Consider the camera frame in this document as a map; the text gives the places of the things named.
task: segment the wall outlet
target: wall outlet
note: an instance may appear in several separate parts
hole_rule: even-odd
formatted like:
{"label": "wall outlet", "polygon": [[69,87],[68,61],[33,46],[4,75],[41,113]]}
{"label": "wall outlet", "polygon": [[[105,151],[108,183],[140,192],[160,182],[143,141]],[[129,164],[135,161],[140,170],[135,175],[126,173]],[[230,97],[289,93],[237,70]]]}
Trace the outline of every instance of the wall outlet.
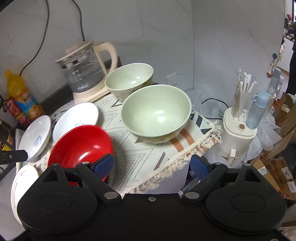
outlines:
{"label": "wall outlet", "polygon": [[173,73],[173,74],[170,74],[169,76],[167,76],[168,84],[169,85],[172,85],[172,86],[177,85],[178,84],[178,80],[179,80],[179,75],[180,74]]}

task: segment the blue water bottle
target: blue water bottle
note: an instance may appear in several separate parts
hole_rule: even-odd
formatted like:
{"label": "blue water bottle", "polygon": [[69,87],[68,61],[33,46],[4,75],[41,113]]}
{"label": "blue water bottle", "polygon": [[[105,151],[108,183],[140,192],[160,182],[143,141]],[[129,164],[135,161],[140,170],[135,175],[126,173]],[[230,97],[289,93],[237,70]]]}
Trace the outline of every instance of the blue water bottle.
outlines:
{"label": "blue water bottle", "polygon": [[258,91],[252,97],[253,104],[246,119],[246,126],[249,129],[256,129],[262,119],[268,103],[268,94],[265,91]]}

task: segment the person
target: person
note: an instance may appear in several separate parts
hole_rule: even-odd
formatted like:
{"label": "person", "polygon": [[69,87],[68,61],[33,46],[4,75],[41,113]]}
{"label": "person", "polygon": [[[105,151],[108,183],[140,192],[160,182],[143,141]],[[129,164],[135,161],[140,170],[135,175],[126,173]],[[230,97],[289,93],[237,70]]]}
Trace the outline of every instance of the person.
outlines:
{"label": "person", "polygon": [[289,82],[288,87],[286,90],[287,94],[296,94],[296,24],[292,24],[292,29],[290,29],[286,35],[288,34],[294,34],[294,45],[293,45],[293,55],[290,61],[290,74],[289,74]]}

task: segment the patterned tablecloth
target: patterned tablecloth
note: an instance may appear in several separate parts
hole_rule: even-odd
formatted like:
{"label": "patterned tablecloth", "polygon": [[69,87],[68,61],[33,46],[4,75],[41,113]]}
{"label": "patterned tablecloth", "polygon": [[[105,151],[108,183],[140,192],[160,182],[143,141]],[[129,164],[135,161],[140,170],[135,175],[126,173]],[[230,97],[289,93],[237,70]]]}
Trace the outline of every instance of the patterned tablecloth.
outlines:
{"label": "patterned tablecloth", "polygon": [[[120,118],[123,102],[109,94],[95,102],[99,109],[98,125],[111,137],[117,171],[111,187],[121,195],[140,193],[157,187],[166,177],[177,169],[182,169],[192,154],[203,155],[215,143],[220,141],[221,129],[196,112],[181,133],[171,141],[163,144],[142,142],[131,134]],[[72,106],[74,101],[60,107],[51,115],[52,130],[58,119]],[[50,152],[53,148],[52,137],[35,160],[30,161],[41,174],[47,168]]]}

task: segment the glass kettle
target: glass kettle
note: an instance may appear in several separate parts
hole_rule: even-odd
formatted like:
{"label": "glass kettle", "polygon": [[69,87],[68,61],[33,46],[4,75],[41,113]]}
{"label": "glass kettle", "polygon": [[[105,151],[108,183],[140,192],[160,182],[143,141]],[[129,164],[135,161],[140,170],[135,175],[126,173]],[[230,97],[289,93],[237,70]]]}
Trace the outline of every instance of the glass kettle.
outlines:
{"label": "glass kettle", "polygon": [[99,55],[102,51],[110,53],[111,73],[117,66],[118,55],[114,45],[109,42],[94,45],[92,40],[88,40],[75,44],[66,49],[66,55],[56,61],[63,69],[67,83],[74,93],[90,91],[94,87],[97,92],[104,87],[102,80],[108,72]]}

